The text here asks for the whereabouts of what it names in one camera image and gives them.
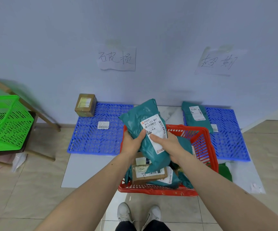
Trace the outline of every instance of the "person's right hand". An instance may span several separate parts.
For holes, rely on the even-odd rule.
[[[167,134],[168,134],[167,139],[162,139],[153,134],[150,134],[150,138],[155,143],[159,143],[164,148],[164,150],[170,154],[170,158],[174,163],[179,164],[178,162],[179,156],[183,154],[185,150],[180,145],[178,139],[174,134],[172,134],[169,131],[167,132]]]

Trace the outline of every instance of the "pant leg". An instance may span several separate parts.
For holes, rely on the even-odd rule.
[[[152,220],[144,229],[144,231],[171,231],[164,222]]]
[[[118,224],[115,231],[137,231],[135,226],[130,221],[122,221]]]

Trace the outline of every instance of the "wooden chair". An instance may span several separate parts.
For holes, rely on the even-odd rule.
[[[10,95],[17,95],[16,93],[14,93],[10,88],[6,87],[5,85],[3,85],[2,83],[0,83],[0,89],[2,89],[5,93],[8,93]],[[21,149],[19,150],[11,150],[11,151],[0,151],[0,155],[8,155],[8,154],[16,154],[16,153],[22,153],[25,152],[27,154],[31,154],[31,155],[36,155],[38,157],[41,157],[43,159],[46,160],[50,160],[50,161],[55,161],[56,159],[44,154],[41,154],[37,151],[33,151],[32,149],[29,149],[29,139],[30,136],[32,134],[33,129],[35,128],[35,124],[37,122],[37,118],[40,117],[41,119],[43,119],[46,123],[49,124],[50,127],[56,129],[58,132],[61,131],[60,126],[58,124],[54,124],[51,121],[49,121],[43,114],[41,114],[39,111],[37,111],[36,109],[34,109],[29,103],[27,103],[25,100],[23,100],[22,98],[19,98],[19,101],[25,106],[27,107],[29,110],[29,113],[31,114],[31,116],[33,117],[34,121],[33,124],[28,132],[28,135],[26,136],[26,139],[21,147]],[[4,162],[0,162],[1,166],[7,166],[7,167],[12,167],[12,164],[9,163],[4,163]]]

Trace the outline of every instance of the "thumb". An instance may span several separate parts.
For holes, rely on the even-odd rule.
[[[141,143],[142,140],[143,140],[144,137],[145,137],[145,134],[146,134],[146,130],[145,130],[145,129],[141,130],[139,136],[136,138],[136,141],[139,141],[139,142]]]
[[[164,139],[156,136],[156,135],[153,135],[153,134],[150,134],[150,138],[151,140],[153,140],[155,143],[159,143],[160,145],[162,145],[162,143],[164,143]]]

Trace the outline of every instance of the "blue tray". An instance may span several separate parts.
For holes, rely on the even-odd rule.
[[[205,107],[211,124],[217,124],[219,132],[210,134],[217,159],[250,161],[246,144],[233,109]]]
[[[119,119],[133,105],[96,104],[94,117],[79,117],[68,153],[91,155],[118,155],[123,139],[123,122]],[[110,122],[109,129],[97,129],[99,121]]]

